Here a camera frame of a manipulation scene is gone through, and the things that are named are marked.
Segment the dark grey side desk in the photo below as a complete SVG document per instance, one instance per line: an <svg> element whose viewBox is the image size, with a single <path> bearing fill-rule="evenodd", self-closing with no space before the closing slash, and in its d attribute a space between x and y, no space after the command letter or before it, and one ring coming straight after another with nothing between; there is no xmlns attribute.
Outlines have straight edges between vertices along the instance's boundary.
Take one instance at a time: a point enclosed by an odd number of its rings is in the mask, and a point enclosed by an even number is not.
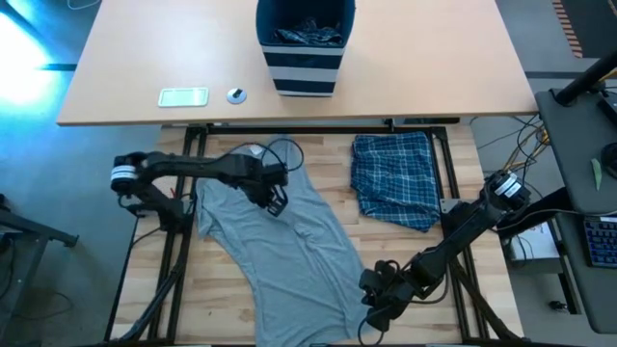
<svg viewBox="0 0 617 347"><path fill-rule="evenodd" d="M589 266L583 245L583 218L617 211L617 178L604 173L597 186L591 164L605 146L617 143L617 125L598 107L597 94L583 94L568 106L551 92L535 99L574 210L557 214L555 221L582 307L594 332L617 334L617 269Z"/></svg>

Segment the black aluminium table frame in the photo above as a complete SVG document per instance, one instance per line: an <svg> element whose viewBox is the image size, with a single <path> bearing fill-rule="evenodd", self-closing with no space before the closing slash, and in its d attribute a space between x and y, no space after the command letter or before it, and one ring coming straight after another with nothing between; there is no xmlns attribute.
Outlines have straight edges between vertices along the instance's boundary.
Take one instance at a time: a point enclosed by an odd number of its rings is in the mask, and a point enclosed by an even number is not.
<svg viewBox="0 0 617 347"><path fill-rule="evenodd" d="M163 151L219 154L232 145L289 134L303 147L311 181L346 228L365 265L380 258L404 264L416 252L445 234L438 223L427 233L378 223L359 214L349 187L351 143L357 134L393 135L423 132L431 145L438 194L460 198L477 195L483 178L470 128L463 125L386 126L190 126L164 129ZM158 233L132 248L124 265L117 299L103 342L94 347L253 346L254 302L249 283L231 257L212 239L200 241L194 225L184 233ZM522 335L500 243L492 233L481 236L461 255L465 275L483 295L504 325ZM496 333L462 284L450 278L441 303L410 305L391 323L381 346L454 345L475 342L496 346Z"/></svg>

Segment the pale rectangular plate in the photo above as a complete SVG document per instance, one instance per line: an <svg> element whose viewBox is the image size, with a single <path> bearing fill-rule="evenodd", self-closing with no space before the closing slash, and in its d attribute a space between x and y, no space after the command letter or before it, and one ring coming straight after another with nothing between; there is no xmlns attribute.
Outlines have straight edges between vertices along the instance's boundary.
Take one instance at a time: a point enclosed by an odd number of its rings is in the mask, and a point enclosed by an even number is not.
<svg viewBox="0 0 617 347"><path fill-rule="evenodd" d="M208 88L163 89L159 94L160 108L203 107L208 103Z"/></svg>

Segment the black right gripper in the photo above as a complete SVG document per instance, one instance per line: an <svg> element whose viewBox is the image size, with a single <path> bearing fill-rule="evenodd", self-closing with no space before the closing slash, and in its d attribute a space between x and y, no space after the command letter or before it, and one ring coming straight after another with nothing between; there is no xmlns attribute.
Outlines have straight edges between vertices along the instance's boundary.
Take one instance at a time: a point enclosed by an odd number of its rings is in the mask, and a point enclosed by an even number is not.
<svg viewBox="0 0 617 347"><path fill-rule="evenodd" d="M403 311L414 299L424 299L425 289L395 260L378 260L372 269L364 269L359 288L368 311L368 325L381 333L389 330L389 310Z"/></svg>

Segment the grey garment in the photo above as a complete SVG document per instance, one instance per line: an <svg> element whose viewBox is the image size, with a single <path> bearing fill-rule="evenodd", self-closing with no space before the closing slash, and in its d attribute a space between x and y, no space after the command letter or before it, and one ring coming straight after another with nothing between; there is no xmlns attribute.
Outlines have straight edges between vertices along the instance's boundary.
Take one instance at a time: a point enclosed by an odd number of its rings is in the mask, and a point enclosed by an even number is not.
<svg viewBox="0 0 617 347"><path fill-rule="evenodd" d="M199 234L212 237L248 280L257 347L310 347L373 333L364 320L361 258L291 139L278 135L240 151L292 168L279 217L216 179L197 183Z"/></svg>

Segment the black keyboard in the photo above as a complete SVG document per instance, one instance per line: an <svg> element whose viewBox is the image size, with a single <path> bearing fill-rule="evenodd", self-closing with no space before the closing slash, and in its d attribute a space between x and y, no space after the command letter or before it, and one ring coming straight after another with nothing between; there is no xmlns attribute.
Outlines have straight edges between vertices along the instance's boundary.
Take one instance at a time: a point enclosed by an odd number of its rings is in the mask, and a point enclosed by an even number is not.
<svg viewBox="0 0 617 347"><path fill-rule="evenodd" d="M617 269L617 217L586 217L583 228L589 265Z"/></svg>

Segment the white papers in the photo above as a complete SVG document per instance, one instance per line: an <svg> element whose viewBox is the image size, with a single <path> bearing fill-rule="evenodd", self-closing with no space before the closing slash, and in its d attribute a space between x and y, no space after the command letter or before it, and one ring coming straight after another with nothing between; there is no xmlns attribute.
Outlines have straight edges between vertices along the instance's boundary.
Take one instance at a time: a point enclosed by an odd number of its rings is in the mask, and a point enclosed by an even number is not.
<svg viewBox="0 0 617 347"><path fill-rule="evenodd" d="M510 260L523 263L558 259L550 224L542 223L514 236L508 243L508 255Z"/></svg>

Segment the black desk leg bar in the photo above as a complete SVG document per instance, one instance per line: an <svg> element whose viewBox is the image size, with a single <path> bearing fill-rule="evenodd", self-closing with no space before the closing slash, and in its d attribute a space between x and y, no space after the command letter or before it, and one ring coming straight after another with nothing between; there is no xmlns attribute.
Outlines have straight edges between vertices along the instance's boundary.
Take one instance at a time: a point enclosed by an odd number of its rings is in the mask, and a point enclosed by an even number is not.
<svg viewBox="0 0 617 347"><path fill-rule="evenodd" d="M572 204L567 189L562 187L530 204L520 214L501 221L496 225L496 232L501 238L512 238L565 212L572 212Z"/></svg>

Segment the blue plaid pants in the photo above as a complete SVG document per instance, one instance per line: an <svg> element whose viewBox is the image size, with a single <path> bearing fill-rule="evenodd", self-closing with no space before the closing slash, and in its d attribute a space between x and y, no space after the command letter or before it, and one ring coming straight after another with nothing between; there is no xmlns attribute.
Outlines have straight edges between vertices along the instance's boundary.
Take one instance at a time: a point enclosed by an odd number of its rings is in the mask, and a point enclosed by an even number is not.
<svg viewBox="0 0 617 347"><path fill-rule="evenodd" d="M365 217L420 232L440 219L432 150L422 132L356 136L351 187Z"/></svg>

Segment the beige desk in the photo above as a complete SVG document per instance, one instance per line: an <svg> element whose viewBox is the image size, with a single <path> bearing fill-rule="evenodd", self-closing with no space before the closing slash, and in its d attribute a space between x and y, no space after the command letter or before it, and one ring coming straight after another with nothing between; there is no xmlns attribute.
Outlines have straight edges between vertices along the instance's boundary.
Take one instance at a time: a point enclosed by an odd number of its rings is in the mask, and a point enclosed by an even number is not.
<svg viewBox="0 0 617 347"><path fill-rule="evenodd" d="M60 125L526 116L533 93L495 0L357 0L330 97L279 95L257 0L103 0ZM160 108L163 89L208 88ZM241 104L227 100L240 88Z"/></svg>

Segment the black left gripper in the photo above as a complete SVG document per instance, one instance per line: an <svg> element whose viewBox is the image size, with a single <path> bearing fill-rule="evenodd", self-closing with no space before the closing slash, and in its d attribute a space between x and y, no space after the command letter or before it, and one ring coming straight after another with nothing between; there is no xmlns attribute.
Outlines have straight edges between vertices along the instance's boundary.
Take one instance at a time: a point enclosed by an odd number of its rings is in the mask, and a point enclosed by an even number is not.
<svg viewBox="0 0 617 347"><path fill-rule="evenodd" d="M263 164L260 159L245 158L239 168L242 173L233 176L230 186L242 190L249 201L266 205L268 213L279 217L288 205L288 195L284 189L288 183L285 164Z"/></svg>

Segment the navy striped fabric laundry bin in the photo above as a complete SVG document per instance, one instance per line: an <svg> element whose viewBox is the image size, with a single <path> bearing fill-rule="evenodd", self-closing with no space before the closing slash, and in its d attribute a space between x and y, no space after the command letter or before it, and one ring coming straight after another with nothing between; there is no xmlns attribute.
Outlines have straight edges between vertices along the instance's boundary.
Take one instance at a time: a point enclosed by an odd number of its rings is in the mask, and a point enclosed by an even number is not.
<svg viewBox="0 0 617 347"><path fill-rule="evenodd" d="M356 0L257 0L255 29L275 89L281 95L329 97L355 21ZM319 26L335 27L343 36L338 46L281 44L276 29L291 28L307 17Z"/></svg>

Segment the black round pole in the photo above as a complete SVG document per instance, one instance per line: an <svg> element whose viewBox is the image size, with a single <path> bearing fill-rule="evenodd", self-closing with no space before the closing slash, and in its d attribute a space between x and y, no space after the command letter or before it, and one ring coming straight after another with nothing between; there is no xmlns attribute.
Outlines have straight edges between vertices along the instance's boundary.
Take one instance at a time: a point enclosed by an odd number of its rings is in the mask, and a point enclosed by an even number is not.
<svg viewBox="0 0 617 347"><path fill-rule="evenodd" d="M617 67L617 49L599 59L594 65L586 69L572 83L553 96L554 100L562 105L571 104L580 94L587 92L601 81L607 74Z"/></svg>

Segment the small green leaf-shaped item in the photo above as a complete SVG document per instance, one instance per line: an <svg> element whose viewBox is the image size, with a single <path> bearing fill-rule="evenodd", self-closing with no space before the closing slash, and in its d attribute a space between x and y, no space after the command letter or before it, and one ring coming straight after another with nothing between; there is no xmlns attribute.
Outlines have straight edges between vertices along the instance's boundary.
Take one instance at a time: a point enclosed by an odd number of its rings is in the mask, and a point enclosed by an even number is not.
<svg viewBox="0 0 617 347"><path fill-rule="evenodd" d="M592 166L592 173L593 173L593 176L594 176L595 189L597 191L599 191L601 189L602 179L603 179L602 164L601 164L601 162L597 158L592 158L590 160L590 163L591 163L591 166Z"/></svg>

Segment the orange black striped strip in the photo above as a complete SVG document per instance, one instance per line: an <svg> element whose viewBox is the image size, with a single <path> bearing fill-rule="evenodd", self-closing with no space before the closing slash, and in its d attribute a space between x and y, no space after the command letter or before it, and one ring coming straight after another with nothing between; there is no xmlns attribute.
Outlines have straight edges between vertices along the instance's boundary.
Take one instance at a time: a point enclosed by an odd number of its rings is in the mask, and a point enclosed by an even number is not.
<svg viewBox="0 0 617 347"><path fill-rule="evenodd" d="M576 58L582 58L582 47L574 31L572 21L568 17L562 0L550 0L566 40Z"/></svg>

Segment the dark crumpled garment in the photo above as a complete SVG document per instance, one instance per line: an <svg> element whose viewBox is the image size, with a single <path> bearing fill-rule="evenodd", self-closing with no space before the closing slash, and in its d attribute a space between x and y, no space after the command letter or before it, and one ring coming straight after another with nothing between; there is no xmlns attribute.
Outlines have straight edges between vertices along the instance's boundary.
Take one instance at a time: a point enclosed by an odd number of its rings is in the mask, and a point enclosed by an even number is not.
<svg viewBox="0 0 617 347"><path fill-rule="evenodd" d="M291 28L276 29L273 41L281 44L338 46L343 44L339 25L319 26L315 17L307 17Z"/></svg>

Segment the black metal stand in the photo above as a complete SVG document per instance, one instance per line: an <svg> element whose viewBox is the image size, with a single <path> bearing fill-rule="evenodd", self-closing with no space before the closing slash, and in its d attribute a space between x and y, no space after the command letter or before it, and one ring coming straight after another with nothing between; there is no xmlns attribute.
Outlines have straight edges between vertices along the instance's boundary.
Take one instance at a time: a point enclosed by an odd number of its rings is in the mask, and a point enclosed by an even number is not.
<svg viewBox="0 0 617 347"><path fill-rule="evenodd" d="M0 280L0 284L5 283L5 287L0 290L0 299L4 299L15 288L15 283L20 280L17 277L17 242L19 240L35 243L31 257L24 260L23 279L29 281L39 269L42 255L50 241L58 241L67 248L73 248L78 239L78 235L60 231L13 213L6 196L0 193L0 254L4 251L11 251L7 275Z"/></svg>

